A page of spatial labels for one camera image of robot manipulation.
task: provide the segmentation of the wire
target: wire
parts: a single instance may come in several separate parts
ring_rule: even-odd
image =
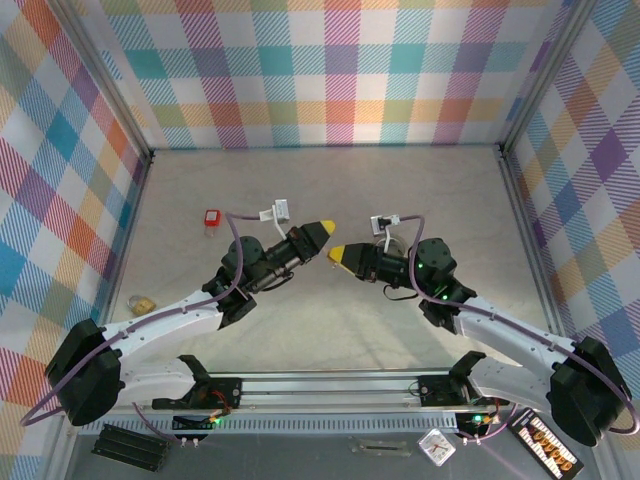
[[[489,430],[487,430],[487,433],[486,433],[486,434],[484,434],[484,435],[482,435],[482,436],[478,436],[478,437],[476,437],[476,436],[474,436],[474,435],[471,435],[471,434],[469,434],[469,433],[467,433],[467,432],[464,432],[464,431],[462,431],[462,430],[460,430],[458,433],[459,433],[460,435],[462,435],[463,437],[467,437],[467,438],[470,438],[470,439],[473,439],[473,440],[476,440],[476,439],[477,439],[477,440],[488,440],[488,439],[490,439],[490,438],[493,438],[493,437],[495,437],[496,435],[498,435],[498,434],[502,433],[502,432],[504,431],[504,429],[505,429],[505,428],[507,428],[507,426],[509,425],[509,422],[513,419],[513,417],[515,417],[515,416],[516,416],[516,411],[518,410],[518,407],[519,407],[519,406],[520,406],[520,405],[518,405],[517,403],[514,403],[514,404],[513,404],[513,408],[511,409],[511,413],[509,413],[509,416],[507,417],[507,419],[506,419],[504,422],[502,422],[502,425],[500,425],[500,427],[498,428],[498,430],[496,430],[496,431],[495,431],[495,432],[493,432],[493,433],[489,433]]]
[[[243,257],[243,252],[242,252],[242,244],[240,242],[240,235],[238,234],[238,229],[236,228],[236,225],[233,221],[233,219],[239,219],[239,220],[260,220],[260,217],[257,216],[249,216],[249,215],[236,215],[233,213],[229,213],[226,212],[224,214],[225,218],[227,219],[227,222],[229,222],[229,228],[231,228],[231,233],[233,233],[233,238],[234,238],[234,242],[235,242],[235,246],[236,246],[236,250],[238,252],[238,266],[236,268],[236,274],[233,278],[233,281],[231,282],[231,284],[229,285],[229,288],[227,288],[224,292],[220,293],[219,295],[216,295],[215,297],[211,298],[211,299],[207,299],[207,300],[203,300],[201,302],[196,302],[194,304],[191,304],[187,307],[185,307],[186,311],[191,311],[197,308],[201,308],[204,307],[205,305],[210,305],[212,303],[218,302],[220,300],[222,300],[223,298],[226,298],[229,294],[231,294],[231,292],[238,286],[238,284],[240,283],[240,279],[242,278],[242,265],[244,262],[244,257]],[[87,364],[89,363],[96,355],[98,355],[100,352],[102,352],[103,350],[109,348],[111,345],[113,345],[114,343],[118,342],[119,340],[122,340],[123,338],[127,337],[130,333],[135,332],[137,329],[142,328],[152,322],[155,322],[157,320],[160,320],[162,318],[168,317],[170,315],[175,315],[177,313],[182,313],[183,310],[182,308],[172,308],[170,310],[165,310],[162,312],[158,312],[155,313],[153,315],[150,315],[148,317],[145,317],[141,320],[139,320],[138,322],[129,325],[127,328],[123,329],[122,331],[118,332],[117,334],[115,334],[113,337],[109,338],[108,340],[105,340],[104,342],[102,342],[100,345],[98,345],[97,347],[95,347],[93,350],[91,350],[87,355],[84,356],[84,358],[82,358],[82,360],[80,360],[78,363],[76,363],[76,365],[69,370],[69,372],[67,372],[67,374],[65,376],[63,376],[60,381],[56,384],[55,387],[53,387],[49,393],[47,393],[44,397],[42,397],[36,404],[35,406],[29,410],[24,417],[22,417],[20,419],[20,425],[22,425],[23,427],[28,427],[29,425],[33,425],[34,423],[37,423],[41,420],[44,420],[45,418],[48,418],[52,415],[55,415],[56,413],[60,412],[60,409],[55,409],[52,410],[50,412],[47,412],[45,414],[42,414],[36,418],[33,418],[33,416],[36,414],[36,412],[38,412],[44,405],[47,404],[47,402],[49,402],[49,400],[51,400],[55,395],[57,395],[63,388],[64,386],[69,383],[69,381],[75,377],[78,372]]]
[[[391,243],[391,232],[389,231],[388,227],[384,227],[384,235],[385,235],[385,240],[384,240],[384,253],[387,253],[389,251],[389,244]]]
[[[604,383],[607,386],[607,388],[609,388],[616,395],[616,397],[620,399],[620,401],[624,404],[627,410],[629,410],[629,413],[631,414],[631,418],[632,418],[631,427],[628,427],[628,428],[611,427],[609,431],[613,433],[618,433],[620,435],[635,435],[636,433],[638,433],[638,431],[640,431],[640,417],[638,416],[638,412],[633,406],[633,403],[631,403],[631,399],[616,384],[614,384],[611,381],[611,379],[609,379],[604,373],[602,373],[600,370],[598,370],[596,367],[591,365],[589,362],[587,362],[580,356],[576,355],[573,352],[570,352],[564,347],[556,345],[553,341],[543,337],[542,335],[538,335],[535,332],[529,331],[527,328],[523,327],[522,325],[519,325],[518,323],[513,322],[512,320],[509,320],[508,318],[505,318],[502,315],[494,314],[492,312],[489,312],[487,310],[484,310],[482,308],[475,307],[472,305],[465,305],[464,303],[440,300],[439,298],[431,297],[427,295],[425,292],[423,292],[420,289],[418,282],[416,281],[415,263],[416,263],[416,251],[418,250],[418,243],[420,243],[420,238],[422,238],[422,232],[424,231],[425,220],[424,220],[424,216],[422,215],[409,215],[407,217],[400,217],[401,222],[408,221],[408,220],[420,221],[418,232],[416,233],[416,237],[413,241],[413,245],[411,247],[411,252],[410,252],[410,258],[409,258],[409,278],[411,279],[411,286],[413,287],[413,289],[416,291],[418,295],[420,295],[426,301],[431,303],[456,307],[460,310],[466,310],[469,312],[477,313],[485,317],[493,318],[494,320],[497,320],[507,325],[508,327],[511,327],[512,329],[516,330],[522,335],[532,338],[533,340],[536,340],[542,343],[548,348],[555,350],[556,352],[561,353],[562,355],[570,358],[571,360],[576,362],[578,365],[580,365],[582,368],[586,369],[589,373],[593,374],[602,383]]]
[[[282,281],[280,281],[280,283],[277,283],[275,285],[271,285],[270,287],[267,287],[267,288],[263,288],[262,291],[263,292],[272,292],[276,288],[280,288],[282,285],[284,285],[285,283],[289,282],[293,278],[293,275],[294,275],[293,272],[288,272],[288,275],[286,277],[284,277],[282,279]]]
[[[411,391],[411,387],[413,387],[414,385],[416,385],[418,383],[418,381],[416,380],[415,382],[413,382],[411,385],[409,385],[409,388],[407,388],[407,392],[409,392],[409,395],[413,395],[414,397],[421,397],[422,395],[420,395],[420,391],[417,390],[417,393]]]
[[[149,421],[149,419],[142,414],[142,410],[140,410],[140,407],[138,407],[138,405],[135,402],[132,403],[131,405],[133,405],[133,408],[135,408],[136,413],[140,417],[140,420],[142,420],[142,423],[144,423],[146,425],[146,427],[149,430],[151,430],[153,433],[155,433],[160,438],[164,438],[165,440],[167,440],[167,441],[169,441],[171,443],[182,443],[177,438],[172,437],[171,435],[167,435],[166,433],[162,433],[160,430],[158,430],[156,427],[154,427],[153,424]]]
[[[389,288],[391,285],[385,285],[382,288],[382,293],[384,294],[385,297],[387,297],[387,300],[391,300],[392,302],[402,302],[403,300],[413,300],[414,298],[418,298],[418,294],[414,294],[414,295],[409,295],[406,297],[398,297],[398,298],[391,298],[389,295],[387,295],[387,288]]]
[[[496,411],[489,415],[491,418],[494,418],[498,413],[500,413],[500,399],[496,398]]]
[[[217,396],[222,401],[222,404],[224,405],[225,415],[229,415],[231,413],[231,407],[227,403],[227,398],[224,396],[224,394],[222,394],[221,392],[219,392],[217,390],[214,390],[211,393],[213,393],[215,396]]]

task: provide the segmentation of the red object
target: red object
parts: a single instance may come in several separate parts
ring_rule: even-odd
[[[221,219],[220,210],[207,210],[204,214],[204,225],[205,227],[217,227],[220,225]]]

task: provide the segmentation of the black bracket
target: black bracket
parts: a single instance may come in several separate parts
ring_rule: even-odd
[[[421,375],[418,377],[418,395],[423,407],[452,407],[475,405],[486,407],[495,404],[494,399],[481,397],[469,383],[473,366],[487,355],[471,351],[451,367],[448,375]],[[500,405],[509,402],[501,400]]]
[[[587,361],[631,398],[611,354],[602,342],[585,337],[575,354]],[[618,397],[595,375],[571,359],[553,366],[547,400],[556,424],[571,438],[594,447],[624,410]]]
[[[151,402],[154,410],[216,410],[225,404],[217,393],[222,394],[227,405],[234,409],[242,399],[242,379],[238,377],[210,377],[206,369],[193,355],[178,357],[187,364],[195,385],[180,399],[156,398]]]

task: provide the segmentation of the colorful checkered backdrop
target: colorful checkered backdrop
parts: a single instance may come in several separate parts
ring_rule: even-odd
[[[0,480],[31,480],[46,426],[18,421],[100,315],[142,163],[45,0],[0,12]]]
[[[507,135],[509,134],[509,132],[511,131],[511,128],[513,127],[513,123],[516,117],[518,116],[521,108],[523,107],[524,101],[527,99],[529,94],[531,94],[533,90],[533,85],[536,79],[538,78],[538,74],[541,68],[545,65],[545,63],[549,59],[549,56],[551,55],[551,53],[553,52],[554,42],[557,40],[562,29],[564,28],[567,22],[567,19],[569,18],[569,15],[571,13],[571,9],[576,4],[576,1],[577,0],[562,1],[560,10],[556,14],[556,17],[553,21],[553,24],[551,25],[551,28],[547,32],[547,36],[545,37],[544,42],[542,42],[542,45],[540,46],[540,50],[538,50],[535,60],[533,61],[533,63],[531,64],[531,67],[529,68],[529,72],[527,73],[527,76],[525,77],[524,82],[522,82],[522,85],[520,86],[520,90],[518,91],[518,96],[516,97],[513,104],[511,105],[511,110],[509,110],[509,115],[507,115],[507,121],[504,123],[502,127],[502,131],[498,138],[498,141],[500,143],[506,140]]]
[[[170,148],[494,143],[570,3],[74,0]]]
[[[600,0],[512,158],[567,334],[603,341],[635,398],[639,3]],[[640,449],[640,438],[624,445]]]

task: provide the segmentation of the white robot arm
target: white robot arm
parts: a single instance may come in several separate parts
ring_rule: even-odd
[[[222,258],[216,276],[187,298],[135,321],[101,328],[91,319],[78,323],[47,366],[50,395],[57,395],[76,426],[100,418],[113,407],[134,402],[155,401],[154,405],[175,408],[217,404],[217,398],[211,396],[209,376],[195,357],[181,355],[159,366],[145,365],[144,360],[170,344],[239,321],[255,308],[253,295],[288,282],[292,270],[315,258],[334,230],[335,224],[328,220],[292,227],[268,250],[254,237],[238,238]],[[241,245],[241,252],[236,251],[237,245]],[[234,283],[238,263],[242,264],[241,275]],[[228,383],[231,399],[236,388],[231,381]],[[29,417],[42,404],[27,414],[23,425],[35,421]]]
[[[389,224],[390,219],[380,227]],[[500,312],[456,280],[457,264],[440,238],[416,241],[409,257],[358,243],[331,249],[329,258],[359,280],[413,289],[424,298],[419,308],[434,326],[480,341],[520,365],[469,352],[449,373],[451,388],[467,403],[491,397],[530,406],[551,414],[575,440],[594,446],[623,411],[620,397],[631,398],[601,342],[587,337],[577,343]],[[421,399],[426,406],[427,399]]]

